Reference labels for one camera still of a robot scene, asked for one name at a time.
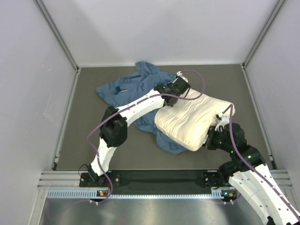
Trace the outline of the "cream white pillow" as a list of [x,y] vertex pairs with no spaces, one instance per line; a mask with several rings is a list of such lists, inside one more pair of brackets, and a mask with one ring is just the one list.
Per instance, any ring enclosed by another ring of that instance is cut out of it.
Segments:
[[158,110],[154,122],[164,135],[185,150],[197,151],[206,138],[210,126],[218,124],[216,115],[231,102],[202,94],[196,100],[178,100],[173,106]]

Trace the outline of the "blue cartoon print pillowcase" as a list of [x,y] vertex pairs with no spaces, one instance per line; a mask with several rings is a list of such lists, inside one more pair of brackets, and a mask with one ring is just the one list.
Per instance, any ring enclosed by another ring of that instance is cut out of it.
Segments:
[[[171,83],[176,75],[161,70],[148,62],[137,62],[137,71],[118,78],[96,88],[96,93],[107,104],[115,108],[129,104],[146,95],[158,84]],[[142,131],[152,133],[156,136],[157,145],[164,151],[174,155],[180,154],[187,149],[157,129],[154,118],[158,111],[154,110],[135,121],[135,126]]]

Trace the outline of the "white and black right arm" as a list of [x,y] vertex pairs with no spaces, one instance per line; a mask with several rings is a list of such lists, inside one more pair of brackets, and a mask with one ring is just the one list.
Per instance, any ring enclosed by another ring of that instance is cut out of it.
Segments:
[[223,150],[231,160],[218,169],[218,185],[234,187],[265,225],[298,225],[300,213],[290,204],[259,150],[249,145],[239,124],[211,126],[204,147]]

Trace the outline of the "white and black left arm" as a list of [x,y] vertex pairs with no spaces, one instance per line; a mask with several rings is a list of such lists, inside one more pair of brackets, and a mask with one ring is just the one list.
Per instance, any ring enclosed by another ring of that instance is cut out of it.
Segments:
[[103,185],[106,182],[105,173],[108,172],[115,150],[128,137],[128,127],[149,112],[164,106],[174,106],[189,88],[187,78],[178,75],[173,82],[158,84],[147,94],[129,104],[117,108],[108,107],[101,123],[96,127],[100,130],[99,146],[96,147],[90,142],[91,134],[87,137],[88,144],[95,151],[95,158],[87,166],[87,172],[82,174],[83,182],[93,187]]

